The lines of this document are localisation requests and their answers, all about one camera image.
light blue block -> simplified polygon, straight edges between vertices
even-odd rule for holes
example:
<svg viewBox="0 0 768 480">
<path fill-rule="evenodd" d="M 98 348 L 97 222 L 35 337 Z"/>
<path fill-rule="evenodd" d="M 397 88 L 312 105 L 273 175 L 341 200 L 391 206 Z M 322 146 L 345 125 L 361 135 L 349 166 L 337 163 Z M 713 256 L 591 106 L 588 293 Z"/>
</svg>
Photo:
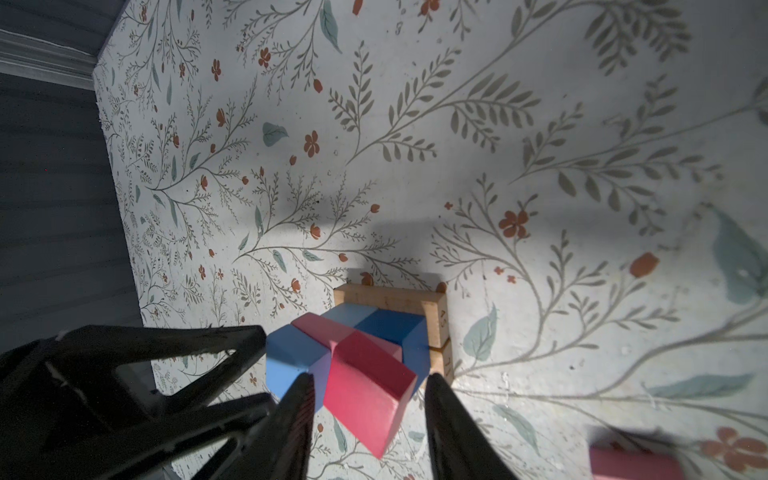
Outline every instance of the light blue block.
<svg viewBox="0 0 768 480">
<path fill-rule="evenodd" d="M 331 319 L 334 322 L 341 323 L 342 325 L 355 328 L 358 323 L 362 322 L 367 316 L 370 316 L 377 310 L 378 309 L 374 306 L 342 303 L 341 305 L 334 306 L 331 310 L 328 310 L 321 316 Z"/>
<path fill-rule="evenodd" d="M 424 316 L 412 313 L 377 310 L 355 327 L 361 332 L 378 336 L 402 347 L 402 363 L 416 374 L 419 389 L 429 375 L 429 338 Z"/>
<path fill-rule="evenodd" d="M 293 325 L 285 325 L 266 336 L 266 387 L 281 399 L 300 373 L 315 380 L 315 412 L 323 407 L 331 351 Z"/>
</svg>

painted leaf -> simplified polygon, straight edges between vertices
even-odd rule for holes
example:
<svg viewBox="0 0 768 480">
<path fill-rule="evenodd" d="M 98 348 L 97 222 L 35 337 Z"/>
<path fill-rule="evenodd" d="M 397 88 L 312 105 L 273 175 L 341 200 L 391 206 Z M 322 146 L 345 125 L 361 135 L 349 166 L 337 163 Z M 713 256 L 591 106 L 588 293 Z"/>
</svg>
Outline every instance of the painted leaf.
<svg viewBox="0 0 768 480">
<path fill-rule="evenodd" d="M 264 126 L 261 127 L 261 132 L 264 134 L 264 144 L 267 147 L 271 147 L 277 143 L 280 138 L 287 137 L 288 132 L 285 128 L 271 124 L 268 121 L 264 122 Z"/>
<path fill-rule="evenodd" d="M 724 376 L 698 375 L 682 382 L 648 389 L 652 396 L 662 399 L 716 399 L 735 395 L 752 382 L 754 374 Z"/>
<path fill-rule="evenodd" d="M 341 426 L 336 419 L 333 419 L 333 433 L 336 435 L 336 441 L 339 443 L 339 450 L 346 452 L 346 437 L 341 431 Z"/>
<path fill-rule="evenodd" d="M 192 155 L 192 158 L 190 159 L 190 170 L 194 170 L 194 166 L 197 164 L 197 159 L 200 157 L 200 152 L 197 152 L 195 155 Z"/>
<path fill-rule="evenodd" d="M 179 226 L 179 219 L 176 217 L 176 202 L 170 201 L 170 217 L 174 219 L 174 225 Z"/>
<path fill-rule="evenodd" d="M 288 273 L 288 269 L 286 268 L 286 263 L 285 263 L 285 261 L 283 260 L 283 256 L 282 256 L 282 255 L 280 255 L 280 252 L 278 252 L 277 250 L 272 250 L 272 258 L 274 258 L 274 259 L 275 259 L 275 261 L 276 261 L 276 262 L 277 262 L 277 264 L 280 266 L 280 269 L 281 269 L 283 272 L 286 272 L 286 273 Z"/>
<path fill-rule="evenodd" d="M 326 3 L 323 5 L 323 10 L 320 12 L 320 30 L 323 31 L 323 35 L 328 38 L 331 45 L 341 53 L 341 50 L 339 49 L 339 26 L 336 24 L 336 19 L 333 17 L 330 0 L 326 0 Z"/>
<path fill-rule="evenodd" d="M 728 300 L 748 303 L 768 294 L 768 251 L 747 234 L 733 218 L 715 210 L 720 230 L 712 246 L 717 266 L 723 271 Z"/>
<path fill-rule="evenodd" d="M 424 439 L 424 434 L 421 432 L 408 432 L 408 437 L 414 442 L 421 442 Z"/>
<path fill-rule="evenodd" d="M 533 447 L 533 449 L 538 454 L 536 430 L 533 428 L 533 425 L 531 425 L 531 423 L 523 417 L 523 415 L 520 415 L 515 410 L 510 409 L 504 405 L 494 405 L 493 411 L 507 422 L 510 422 L 512 426 L 515 427 L 515 430 L 518 431 L 523 440 L 528 442 L 528 444 Z"/>
<path fill-rule="evenodd" d="M 240 242 L 240 245 L 239 245 L 239 246 L 238 246 L 238 248 L 237 248 L 238 250 L 242 250 L 243 248 L 245 248 L 245 246 L 246 246 L 246 243 L 248 243 L 248 237 L 249 237 L 249 236 L 250 236 L 250 232 L 248 232 L 248 233 L 246 234 L 245 238 L 243 238 L 243 241 L 241 241 L 241 242 Z"/>
<path fill-rule="evenodd" d="M 498 311 L 494 304 L 491 312 L 475 322 L 464 337 L 464 351 L 477 360 L 485 361 L 491 356 L 491 348 L 496 340 Z"/>
<path fill-rule="evenodd" d="M 304 258 L 306 258 L 310 262 L 319 262 L 319 261 L 322 260 L 322 258 L 318 257 L 317 255 L 315 255 L 314 253 L 310 252 L 309 250 L 304 250 L 304 251 L 302 251 L 301 254 L 304 255 Z"/>
</svg>

wooden block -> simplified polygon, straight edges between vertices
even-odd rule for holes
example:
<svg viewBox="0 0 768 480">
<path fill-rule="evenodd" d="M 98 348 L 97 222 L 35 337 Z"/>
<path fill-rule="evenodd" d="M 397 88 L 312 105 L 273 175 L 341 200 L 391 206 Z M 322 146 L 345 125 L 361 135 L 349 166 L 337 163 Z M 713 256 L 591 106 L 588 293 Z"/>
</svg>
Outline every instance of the wooden block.
<svg viewBox="0 0 768 480">
<path fill-rule="evenodd" d="M 319 342 L 320 345 L 331 349 L 331 354 L 333 354 L 333 350 L 339 342 L 355 331 L 355 329 L 350 326 L 342 325 L 341 323 L 334 322 L 331 319 L 327 319 L 314 313 L 304 313 L 290 324 L 312 337 L 312 339 Z M 369 335 L 368 333 L 364 333 L 363 335 L 367 336 L 368 340 L 374 342 L 380 349 L 387 352 L 395 360 L 402 362 L 402 348 L 400 345 L 387 342 L 384 339 Z"/>
<path fill-rule="evenodd" d="M 453 383 L 453 346 L 450 338 L 441 349 L 429 347 L 429 363 L 430 374 L 439 373 L 449 385 Z"/>
<path fill-rule="evenodd" d="M 416 374 L 361 332 L 333 351 L 324 405 L 376 458 L 400 427 Z"/>
<path fill-rule="evenodd" d="M 266 387 L 281 399 L 300 373 L 315 378 L 315 412 L 323 397 L 331 366 L 331 351 L 293 325 L 285 325 L 266 336 Z"/>
<path fill-rule="evenodd" d="M 594 480 L 685 480 L 680 464 L 669 455 L 591 447 L 589 459 Z"/>
<path fill-rule="evenodd" d="M 331 319 L 334 322 L 354 328 L 358 323 L 362 322 L 363 319 L 375 311 L 376 307 L 374 306 L 341 303 L 325 312 L 322 316 Z"/>
<path fill-rule="evenodd" d="M 444 293 L 345 283 L 333 291 L 333 299 L 336 305 L 356 303 L 382 310 L 422 315 L 427 319 L 429 346 L 435 348 L 442 348 L 450 336 L 448 301 Z"/>
<path fill-rule="evenodd" d="M 416 374 L 416 388 L 429 375 L 426 320 L 412 313 L 377 310 L 357 324 L 357 329 L 402 347 L 402 363 Z"/>
</svg>

floral pattern surface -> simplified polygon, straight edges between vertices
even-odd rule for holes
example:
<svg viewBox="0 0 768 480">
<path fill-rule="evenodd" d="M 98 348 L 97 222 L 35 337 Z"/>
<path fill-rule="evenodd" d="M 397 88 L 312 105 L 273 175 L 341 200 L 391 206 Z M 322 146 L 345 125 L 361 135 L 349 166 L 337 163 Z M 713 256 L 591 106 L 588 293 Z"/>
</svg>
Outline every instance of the floral pattern surface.
<svg viewBox="0 0 768 480">
<path fill-rule="evenodd" d="M 768 478 L 766 20 L 130 0 L 94 82 L 144 324 L 270 332 L 347 281 L 446 291 L 453 388 L 521 478 L 590 478 L 589 445 Z M 157 361 L 158 388 L 223 358 Z M 264 389 L 262 360 L 220 400 Z M 321 410 L 310 478 L 430 478 L 423 406 L 381 461 Z"/>
</svg>

pink block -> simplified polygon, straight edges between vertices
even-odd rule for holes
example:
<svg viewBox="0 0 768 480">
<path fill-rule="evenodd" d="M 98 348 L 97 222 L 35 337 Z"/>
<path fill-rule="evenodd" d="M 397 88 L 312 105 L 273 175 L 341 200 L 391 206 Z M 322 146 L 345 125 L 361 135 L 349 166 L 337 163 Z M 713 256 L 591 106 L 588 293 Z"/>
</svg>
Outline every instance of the pink block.
<svg viewBox="0 0 768 480">
<path fill-rule="evenodd" d="M 336 348 L 336 345 L 338 345 L 339 342 L 355 331 L 355 329 L 350 326 L 342 325 L 341 323 L 334 322 L 324 316 L 315 315 L 314 313 L 304 313 L 302 316 L 292 321 L 291 324 L 306 335 L 312 337 L 316 342 L 331 349 L 331 352 Z M 400 347 L 400 345 L 387 342 L 386 340 L 367 333 L 363 333 L 363 335 L 365 335 L 368 340 L 378 345 L 380 349 L 395 357 L 395 360 L 402 362 L 402 347 Z"/>
<path fill-rule="evenodd" d="M 333 351 L 323 405 L 382 458 L 415 385 L 414 372 L 355 331 Z"/>
<path fill-rule="evenodd" d="M 680 464 L 669 455 L 592 447 L 589 459 L 594 480 L 685 480 Z"/>
</svg>

